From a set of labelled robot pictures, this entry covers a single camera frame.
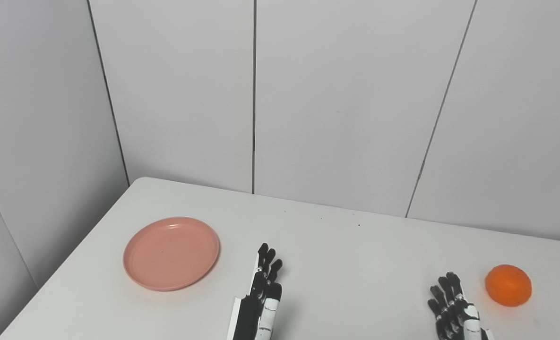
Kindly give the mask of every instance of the tangerine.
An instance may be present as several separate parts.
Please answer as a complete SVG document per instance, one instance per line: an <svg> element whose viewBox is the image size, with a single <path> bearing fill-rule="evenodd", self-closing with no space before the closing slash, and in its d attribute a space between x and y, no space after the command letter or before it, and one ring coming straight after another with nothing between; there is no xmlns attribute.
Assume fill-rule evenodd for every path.
<svg viewBox="0 0 560 340"><path fill-rule="evenodd" d="M485 276L485 290L503 306L515 307L532 296L532 282L526 272L510 264L492 268Z"/></svg>

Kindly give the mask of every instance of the plate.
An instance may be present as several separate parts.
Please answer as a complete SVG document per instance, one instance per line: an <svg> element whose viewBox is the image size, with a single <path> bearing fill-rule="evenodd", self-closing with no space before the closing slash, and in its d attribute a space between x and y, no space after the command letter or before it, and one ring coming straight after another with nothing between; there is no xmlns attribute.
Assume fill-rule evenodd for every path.
<svg viewBox="0 0 560 340"><path fill-rule="evenodd" d="M219 238L191 217L155 221L137 232L124 249L124 269L141 286L176 290L200 280L215 264Z"/></svg>

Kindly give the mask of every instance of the white table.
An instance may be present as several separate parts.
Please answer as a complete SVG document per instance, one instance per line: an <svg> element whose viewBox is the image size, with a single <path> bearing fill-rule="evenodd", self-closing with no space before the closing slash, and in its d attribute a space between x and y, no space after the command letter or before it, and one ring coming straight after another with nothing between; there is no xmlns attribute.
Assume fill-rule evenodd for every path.
<svg viewBox="0 0 560 340"><path fill-rule="evenodd" d="M193 286L153 292L125 274L122 252L146 224L171 216L208 223L221 254ZM0 339L224 340L263 241L284 260L273 340L435 340L426 301L446 271L461 276L497 340L560 339L560 241L153 178L135 181ZM487 296L483 279L500 263L530 275L528 303Z"/></svg>

